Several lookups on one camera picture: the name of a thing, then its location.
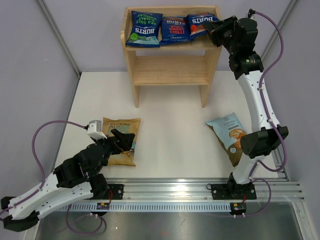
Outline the blue spicy chilli bag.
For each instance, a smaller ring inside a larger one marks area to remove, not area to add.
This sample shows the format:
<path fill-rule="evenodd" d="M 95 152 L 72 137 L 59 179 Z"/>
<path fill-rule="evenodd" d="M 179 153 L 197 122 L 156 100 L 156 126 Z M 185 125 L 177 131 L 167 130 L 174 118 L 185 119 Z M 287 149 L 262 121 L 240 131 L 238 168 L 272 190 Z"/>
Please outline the blue spicy chilli bag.
<path fill-rule="evenodd" d="M 191 32 L 184 17 L 164 17 L 161 21 L 161 46 L 190 42 Z"/>
<path fill-rule="evenodd" d="M 207 30 L 204 27 L 205 23 L 219 21 L 219 19 L 210 12 L 188 14 L 186 19 L 190 27 L 191 39 L 194 39 L 198 36 L 202 36 L 207 33 Z"/>

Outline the blue spicy chilli bag front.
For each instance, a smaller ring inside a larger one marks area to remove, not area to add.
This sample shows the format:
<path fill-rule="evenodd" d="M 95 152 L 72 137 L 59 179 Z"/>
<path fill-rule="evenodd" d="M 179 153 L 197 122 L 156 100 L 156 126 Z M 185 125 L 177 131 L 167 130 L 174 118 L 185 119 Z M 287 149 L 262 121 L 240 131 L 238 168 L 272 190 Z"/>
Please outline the blue spicy chilli bag front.
<path fill-rule="evenodd" d="M 164 17 L 161 21 L 161 46 L 190 42 L 191 32 L 184 17 Z"/>

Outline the blue sea salt vinegar bag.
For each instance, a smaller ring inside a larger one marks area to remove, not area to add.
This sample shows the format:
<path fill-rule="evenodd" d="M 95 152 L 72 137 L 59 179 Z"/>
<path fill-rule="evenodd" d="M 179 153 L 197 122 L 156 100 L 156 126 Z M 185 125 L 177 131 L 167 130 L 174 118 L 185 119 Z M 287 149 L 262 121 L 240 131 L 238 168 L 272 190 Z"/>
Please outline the blue sea salt vinegar bag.
<path fill-rule="evenodd" d="M 132 29 L 126 45 L 130 47 L 159 48 L 158 35 L 163 14 L 133 10 L 131 16 Z"/>

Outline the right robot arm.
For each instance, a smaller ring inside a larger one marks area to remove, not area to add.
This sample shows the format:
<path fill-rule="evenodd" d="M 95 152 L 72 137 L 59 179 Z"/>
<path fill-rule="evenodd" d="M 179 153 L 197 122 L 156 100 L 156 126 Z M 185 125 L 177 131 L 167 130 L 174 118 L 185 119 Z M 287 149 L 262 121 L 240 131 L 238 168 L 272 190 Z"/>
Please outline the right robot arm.
<path fill-rule="evenodd" d="M 229 53 L 229 67 L 244 93 L 251 118 L 251 133 L 241 136 L 242 158 L 224 184 L 208 184 L 214 200 L 255 200 L 257 198 L 253 178 L 257 167 L 270 172 L 281 171 L 287 163 L 272 169 L 264 164 L 264 158 L 281 146 L 289 134 L 287 126 L 277 119 L 265 86 L 267 70 L 261 57 L 255 52 L 258 24 L 250 17 L 204 23 L 214 45 L 224 46 Z"/>

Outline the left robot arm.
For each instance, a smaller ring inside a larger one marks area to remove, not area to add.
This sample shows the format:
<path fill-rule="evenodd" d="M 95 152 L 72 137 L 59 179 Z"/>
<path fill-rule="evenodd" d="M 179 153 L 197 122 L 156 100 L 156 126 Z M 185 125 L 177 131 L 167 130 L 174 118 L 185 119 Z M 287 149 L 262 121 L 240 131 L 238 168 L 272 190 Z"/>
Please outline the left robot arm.
<path fill-rule="evenodd" d="M 2 222 L 6 230 L 22 232 L 62 207 L 81 200 L 100 200 L 110 196 L 106 178 L 100 172 L 112 155 L 131 149 L 135 134 L 111 131 L 111 137 L 92 144 L 63 161 L 44 183 L 17 197 L 3 197 L 1 208 L 8 213 Z"/>

